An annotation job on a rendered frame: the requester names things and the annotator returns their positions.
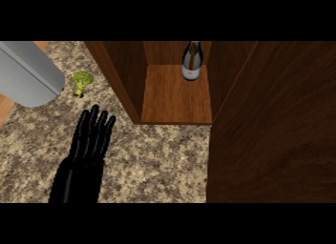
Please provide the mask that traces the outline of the green broccoli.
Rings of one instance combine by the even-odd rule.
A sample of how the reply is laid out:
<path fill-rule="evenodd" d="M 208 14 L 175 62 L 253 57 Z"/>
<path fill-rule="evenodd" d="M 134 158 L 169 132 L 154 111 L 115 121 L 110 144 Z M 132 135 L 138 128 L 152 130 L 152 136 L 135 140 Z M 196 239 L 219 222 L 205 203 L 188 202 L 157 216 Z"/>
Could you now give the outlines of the green broccoli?
<path fill-rule="evenodd" d="M 94 77 L 87 71 L 79 71 L 75 74 L 73 80 L 75 80 L 75 83 L 76 83 L 75 96 L 82 98 L 84 97 L 85 87 L 92 83 Z"/>

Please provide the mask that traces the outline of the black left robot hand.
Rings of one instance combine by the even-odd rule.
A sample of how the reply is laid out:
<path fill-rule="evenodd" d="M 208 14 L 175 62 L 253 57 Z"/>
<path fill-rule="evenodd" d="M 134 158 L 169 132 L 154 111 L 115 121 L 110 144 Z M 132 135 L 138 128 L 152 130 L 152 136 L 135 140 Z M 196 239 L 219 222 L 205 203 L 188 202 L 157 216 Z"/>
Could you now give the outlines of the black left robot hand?
<path fill-rule="evenodd" d="M 69 156 L 64 158 L 53 181 L 48 202 L 95 204 L 98 202 L 107 148 L 116 116 L 100 106 L 81 114 Z"/>

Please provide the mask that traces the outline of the dark wine bottle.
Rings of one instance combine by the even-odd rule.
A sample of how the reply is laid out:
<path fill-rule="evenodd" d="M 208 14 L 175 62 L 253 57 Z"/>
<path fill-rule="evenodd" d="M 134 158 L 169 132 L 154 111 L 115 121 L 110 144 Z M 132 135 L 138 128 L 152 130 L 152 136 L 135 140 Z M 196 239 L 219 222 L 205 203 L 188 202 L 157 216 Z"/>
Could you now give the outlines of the dark wine bottle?
<path fill-rule="evenodd" d="M 203 63 L 203 50 L 200 41 L 190 41 L 183 54 L 183 77 L 196 81 Z"/>

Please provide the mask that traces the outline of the brown wooden cabinet door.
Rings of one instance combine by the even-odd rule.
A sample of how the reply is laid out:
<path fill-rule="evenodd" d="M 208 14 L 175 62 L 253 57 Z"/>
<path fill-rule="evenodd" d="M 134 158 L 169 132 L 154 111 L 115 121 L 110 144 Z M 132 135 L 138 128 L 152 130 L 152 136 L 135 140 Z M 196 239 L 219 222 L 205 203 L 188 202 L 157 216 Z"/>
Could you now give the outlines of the brown wooden cabinet door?
<path fill-rule="evenodd" d="M 256 43 L 211 130 L 206 200 L 336 203 L 336 41 Z"/>

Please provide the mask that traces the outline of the brown wooden cabinet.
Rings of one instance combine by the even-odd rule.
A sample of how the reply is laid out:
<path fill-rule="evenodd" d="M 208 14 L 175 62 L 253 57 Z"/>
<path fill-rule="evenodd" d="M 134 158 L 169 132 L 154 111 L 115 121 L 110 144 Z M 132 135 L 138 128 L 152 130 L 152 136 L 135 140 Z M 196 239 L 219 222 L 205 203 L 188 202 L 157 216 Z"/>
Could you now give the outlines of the brown wooden cabinet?
<path fill-rule="evenodd" d="M 132 122 L 211 125 L 255 50 L 253 41 L 205 41 L 199 79 L 183 76 L 184 41 L 88 41 Z"/>

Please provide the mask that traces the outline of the grey rounded appliance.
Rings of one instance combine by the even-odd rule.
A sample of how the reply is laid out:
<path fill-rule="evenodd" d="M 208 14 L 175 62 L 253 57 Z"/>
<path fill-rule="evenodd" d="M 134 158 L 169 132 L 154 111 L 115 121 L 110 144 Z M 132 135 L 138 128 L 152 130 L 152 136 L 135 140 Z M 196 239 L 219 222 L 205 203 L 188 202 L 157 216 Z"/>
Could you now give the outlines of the grey rounded appliance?
<path fill-rule="evenodd" d="M 61 94 L 64 72 L 33 41 L 0 41 L 0 93 L 27 108 Z"/>

